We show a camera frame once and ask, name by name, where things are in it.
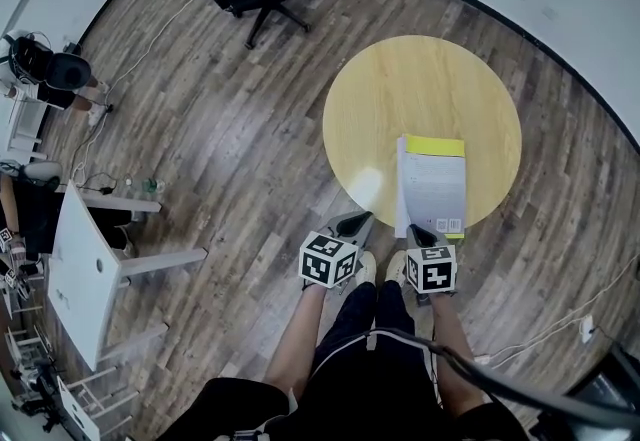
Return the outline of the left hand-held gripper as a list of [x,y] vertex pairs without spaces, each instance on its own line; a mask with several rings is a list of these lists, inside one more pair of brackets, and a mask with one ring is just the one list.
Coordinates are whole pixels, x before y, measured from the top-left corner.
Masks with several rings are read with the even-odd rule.
[[344,289],[362,267],[360,258],[374,226],[371,211],[333,217],[331,234],[311,231],[299,250],[298,275],[306,283]]

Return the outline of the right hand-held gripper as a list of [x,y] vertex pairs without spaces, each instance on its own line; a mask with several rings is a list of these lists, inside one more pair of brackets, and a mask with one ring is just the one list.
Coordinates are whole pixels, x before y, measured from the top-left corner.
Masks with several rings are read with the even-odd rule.
[[454,294],[456,289],[456,247],[437,230],[411,224],[406,230],[406,279],[416,292],[417,304],[427,306],[433,294]]

